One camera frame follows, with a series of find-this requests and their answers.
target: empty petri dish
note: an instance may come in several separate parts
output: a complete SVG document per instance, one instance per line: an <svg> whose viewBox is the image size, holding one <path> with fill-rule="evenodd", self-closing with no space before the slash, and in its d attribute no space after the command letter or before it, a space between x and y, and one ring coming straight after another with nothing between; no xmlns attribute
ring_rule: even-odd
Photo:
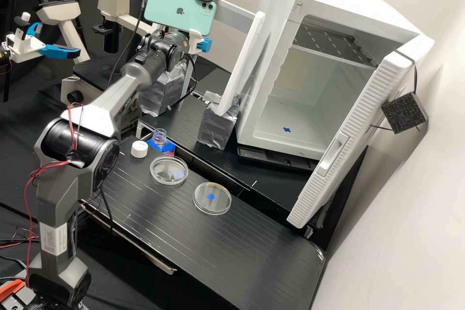
<svg viewBox="0 0 465 310"><path fill-rule="evenodd" d="M200 184L192 198L198 209L215 216L226 213L232 201L231 194L224 186L212 182Z"/></svg>
<svg viewBox="0 0 465 310"><path fill-rule="evenodd" d="M150 173L157 182L176 185L186 180L189 169L178 157L159 156L150 164Z"/></svg>

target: incubator door handle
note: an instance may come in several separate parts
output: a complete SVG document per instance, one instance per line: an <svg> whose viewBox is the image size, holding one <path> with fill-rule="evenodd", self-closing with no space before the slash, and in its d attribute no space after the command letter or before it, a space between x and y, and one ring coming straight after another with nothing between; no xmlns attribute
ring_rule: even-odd
<svg viewBox="0 0 465 310"><path fill-rule="evenodd" d="M342 132L337 133L337 135L334 137L333 141L326 150L325 155L320 160L320 163L316 168L316 172L320 176L326 176L334 160L336 160L336 158L338 157L339 153L341 152L342 148L345 146L348 140L349 136L347 136L346 134Z"/></svg>

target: white bottle cap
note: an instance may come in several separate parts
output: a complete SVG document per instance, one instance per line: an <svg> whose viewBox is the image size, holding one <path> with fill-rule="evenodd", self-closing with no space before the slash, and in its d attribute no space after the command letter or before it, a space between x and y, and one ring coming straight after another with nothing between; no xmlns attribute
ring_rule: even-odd
<svg viewBox="0 0 465 310"><path fill-rule="evenodd" d="M143 158L147 156L147 151L149 146L146 142L142 140L137 140L132 143L131 155L138 158Z"/></svg>
<svg viewBox="0 0 465 310"><path fill-rule="evenodd" d="M21 15L21 19L25 20L26 22L29 22L29 20L31 19L31 15L28 12L23 12L23 14Z"/></svg>

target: black foam block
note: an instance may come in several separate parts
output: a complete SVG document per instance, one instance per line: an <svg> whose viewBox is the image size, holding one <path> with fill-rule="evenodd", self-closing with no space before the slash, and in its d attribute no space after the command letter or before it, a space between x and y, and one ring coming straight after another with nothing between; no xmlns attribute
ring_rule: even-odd
<svg viewBox="0 0 465 310"><path fill-rule="evenodd" d="M428 121L428 114L413 92L383 104L381 110L396 134Z"/></svg>

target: smartphone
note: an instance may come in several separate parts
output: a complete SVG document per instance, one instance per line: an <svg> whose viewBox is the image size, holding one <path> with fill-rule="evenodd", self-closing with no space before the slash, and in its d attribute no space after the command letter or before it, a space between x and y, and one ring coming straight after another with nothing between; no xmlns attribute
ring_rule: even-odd
<svg viewBox="0 0 465 310"><path fill-rule="evenodd" d="M195 29L206 36L210 33L217 5L201 0L147 0L145 19L178 28Z"/></svg>

